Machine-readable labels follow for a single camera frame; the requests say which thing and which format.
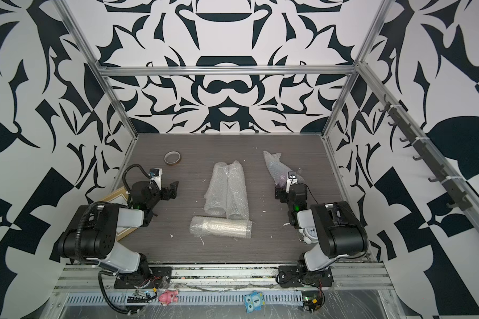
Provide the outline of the bubble-wrapped roll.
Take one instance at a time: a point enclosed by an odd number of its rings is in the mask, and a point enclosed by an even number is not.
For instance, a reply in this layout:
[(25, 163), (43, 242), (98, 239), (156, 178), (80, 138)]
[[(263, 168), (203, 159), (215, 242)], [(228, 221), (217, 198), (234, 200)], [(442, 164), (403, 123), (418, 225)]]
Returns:
[(205, 194), (204, 211), (215, 217), (225, 217), (228, 194), (228, 165), (218, 162), (214, 165), (210, 185)]

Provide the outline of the bubble wrap around vase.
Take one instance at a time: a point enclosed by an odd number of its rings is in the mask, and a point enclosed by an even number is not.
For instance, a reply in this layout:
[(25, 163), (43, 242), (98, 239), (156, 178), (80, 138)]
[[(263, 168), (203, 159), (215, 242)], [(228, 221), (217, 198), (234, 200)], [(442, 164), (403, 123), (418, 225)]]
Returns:
[(234, 220), (250, 218), (243, 166), (235, 161), (227, 166), (226, 217)]

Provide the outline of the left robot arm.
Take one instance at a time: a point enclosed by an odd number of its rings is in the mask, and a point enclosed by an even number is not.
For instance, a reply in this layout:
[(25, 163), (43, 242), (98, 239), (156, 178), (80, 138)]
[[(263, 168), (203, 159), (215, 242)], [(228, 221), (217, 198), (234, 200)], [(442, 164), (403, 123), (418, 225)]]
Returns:
[(175, 199), (179, 182), (160, 188), (155, 179), (122, 187), (121, 202), (100, 201), (81, 205), (56, 248), (63, 258), (95, 265), (117, 275), (151, 275), (145, 255), (118, 242), (118, 230), (149, 226), (154, 208), (161, 201)]

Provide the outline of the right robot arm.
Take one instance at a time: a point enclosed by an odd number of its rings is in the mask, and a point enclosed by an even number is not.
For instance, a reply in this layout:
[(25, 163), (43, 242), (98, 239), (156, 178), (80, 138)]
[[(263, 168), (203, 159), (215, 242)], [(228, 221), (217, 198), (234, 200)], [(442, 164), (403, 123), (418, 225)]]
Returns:
[(303, 183), (276, 186), (275, 199), (287, 204), (288, 219), (304, 243), (312, 248), (298, 260), (301, 272), (325, 270), (340, 259), (365, 256), (369, 241), (365, 228), (347, 202), (307, 203)]

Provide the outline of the bubble-wrapped purple item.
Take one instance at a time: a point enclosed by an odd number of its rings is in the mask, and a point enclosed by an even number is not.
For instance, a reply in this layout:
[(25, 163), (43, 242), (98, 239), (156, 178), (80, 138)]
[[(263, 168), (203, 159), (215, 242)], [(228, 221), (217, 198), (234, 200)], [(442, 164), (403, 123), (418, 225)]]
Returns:
[(295, 176), (293, 179), (294, 182), (304, 183), (305, 180), (296, 171), (293, 171), (290, 167), (286, 166), (280, 161), (281, 156), (281, 153), (270, 154), (267, 151), (263, 152), (263, 158), (265, 159), (266, 167), (275, 184), (277, 186), (286, 187), (289, 173), (292, 173)]

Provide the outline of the front bubble-wrapped cylinder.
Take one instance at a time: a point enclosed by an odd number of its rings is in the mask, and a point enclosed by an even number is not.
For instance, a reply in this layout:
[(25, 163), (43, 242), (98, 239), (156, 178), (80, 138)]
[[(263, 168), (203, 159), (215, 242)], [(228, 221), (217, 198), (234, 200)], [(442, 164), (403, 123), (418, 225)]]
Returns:
[(194, 216), (190, 222), (189, 231), (196, 237), (209, 235), (250, 239), (252, 221), (234, 220), (219, 217)]

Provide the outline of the right circuit board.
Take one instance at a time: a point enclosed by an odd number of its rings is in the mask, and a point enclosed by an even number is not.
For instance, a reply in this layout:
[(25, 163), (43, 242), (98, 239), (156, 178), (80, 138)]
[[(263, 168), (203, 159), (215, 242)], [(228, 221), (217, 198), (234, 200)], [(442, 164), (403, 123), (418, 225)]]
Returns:
[(320, 310), (325, 304), (325, 297), (318, 292), (316, 295), (303, 295), (303, 310), (314, 313)]

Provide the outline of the circuit board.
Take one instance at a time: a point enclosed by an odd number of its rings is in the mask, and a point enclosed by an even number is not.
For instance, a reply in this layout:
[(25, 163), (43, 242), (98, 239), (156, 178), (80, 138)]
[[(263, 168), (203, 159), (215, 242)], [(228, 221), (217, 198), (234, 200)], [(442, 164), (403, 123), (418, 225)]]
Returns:
[(150, 303), (157, 299), (157, 291), (142, 292), (136, 291), (133, 295), (127, 297), (127, 303)]
[(325, 304), (325, 297), (318, 292), (316, 295), (303, 295), (303, 310), (314, 313), (320, 310)]

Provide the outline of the left circuit board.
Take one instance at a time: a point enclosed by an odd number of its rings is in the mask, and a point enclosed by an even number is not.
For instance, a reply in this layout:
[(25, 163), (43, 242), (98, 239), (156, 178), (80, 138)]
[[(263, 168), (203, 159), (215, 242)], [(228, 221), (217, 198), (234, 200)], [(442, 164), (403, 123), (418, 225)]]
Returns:
[(127, 303), (150, 303), (157, 299), (157, 291), (142, 292), (136, 291), (133, 295), (127, 297)]

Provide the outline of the pink toy figure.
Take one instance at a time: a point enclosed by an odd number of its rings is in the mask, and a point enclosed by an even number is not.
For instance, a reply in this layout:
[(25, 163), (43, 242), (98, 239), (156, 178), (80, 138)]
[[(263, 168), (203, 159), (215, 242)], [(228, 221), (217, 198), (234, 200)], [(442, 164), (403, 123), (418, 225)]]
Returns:
[(165, 290), (159, 297), (158, 302), (160, 305), (166, 307), (170, 304), (178, 302), (179, 292), (177, 290)]

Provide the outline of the blue toy figure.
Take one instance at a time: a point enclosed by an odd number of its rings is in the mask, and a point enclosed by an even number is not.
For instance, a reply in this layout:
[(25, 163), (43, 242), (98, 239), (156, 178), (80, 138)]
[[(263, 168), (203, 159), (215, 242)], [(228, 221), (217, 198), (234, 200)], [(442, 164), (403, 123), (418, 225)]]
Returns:
[(252, 292), (249, 295), (243, 297), (243, 303), (246, 307), (247, 313), (261, 310), (265, 305), (265, 299), (262, 292)]

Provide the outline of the wooden picture frame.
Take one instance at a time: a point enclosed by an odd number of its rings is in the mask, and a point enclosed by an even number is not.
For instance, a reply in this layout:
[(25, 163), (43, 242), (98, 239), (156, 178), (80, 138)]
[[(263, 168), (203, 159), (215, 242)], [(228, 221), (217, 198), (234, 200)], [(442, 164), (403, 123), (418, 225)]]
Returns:
[(120, 241), (133, 231), (137, 230), (141, 225), (141, 213), (139, 211), (129, 211), (126, 208), (129, 195), (124, 187), (120, 187), (111, 194), (101, 199), (101, 202), (118, 204), (118, 222), (116, 228), (116, 239)]

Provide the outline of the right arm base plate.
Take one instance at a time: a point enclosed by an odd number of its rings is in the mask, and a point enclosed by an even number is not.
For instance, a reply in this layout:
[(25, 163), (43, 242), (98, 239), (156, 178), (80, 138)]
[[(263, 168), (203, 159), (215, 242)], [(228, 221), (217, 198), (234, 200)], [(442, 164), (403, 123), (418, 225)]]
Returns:
[(276, 283), (283, 288), (332, 287), (334, 283), (330, 269), (309, 272), (297, 266), (279, 266)]

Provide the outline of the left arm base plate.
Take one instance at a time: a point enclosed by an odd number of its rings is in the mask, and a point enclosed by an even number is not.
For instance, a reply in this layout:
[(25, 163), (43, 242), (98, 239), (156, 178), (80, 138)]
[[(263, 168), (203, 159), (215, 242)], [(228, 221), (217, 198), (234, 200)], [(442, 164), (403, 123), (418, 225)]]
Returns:
[(147, 275), (141, 275), (139, 272), (118, 275), (114, 288), (164, 288), (170, 284), (171, 278), (172, 267), (150, 267), (150, 272)]

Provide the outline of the black hook rail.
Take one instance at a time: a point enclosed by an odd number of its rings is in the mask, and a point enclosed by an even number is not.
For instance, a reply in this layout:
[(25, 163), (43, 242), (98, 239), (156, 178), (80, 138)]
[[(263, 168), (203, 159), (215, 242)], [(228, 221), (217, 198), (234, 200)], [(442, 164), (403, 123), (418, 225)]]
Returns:
[(426, 163), (428, 169), (432, 172), (432, 177), (428, 178), (428, 181), (440, 183), (447, 194), (450, 195), (452, 203), (448, 204), (448, 207), (457, 207), (463, 211), (473, 207), (471, 200), (468, 199), (468, 191), (463, 178), (448, 166), (444, 156), (420, 129), (419, 125), (408, 115), (404, 107), (386, 102), (382, 111), (392, 118), (393, 121), (390, 125), (397, 127), (403, 133), (404, 137), (400, 141), (412, 146), (417, 152), (418, 155), (413, 159)]

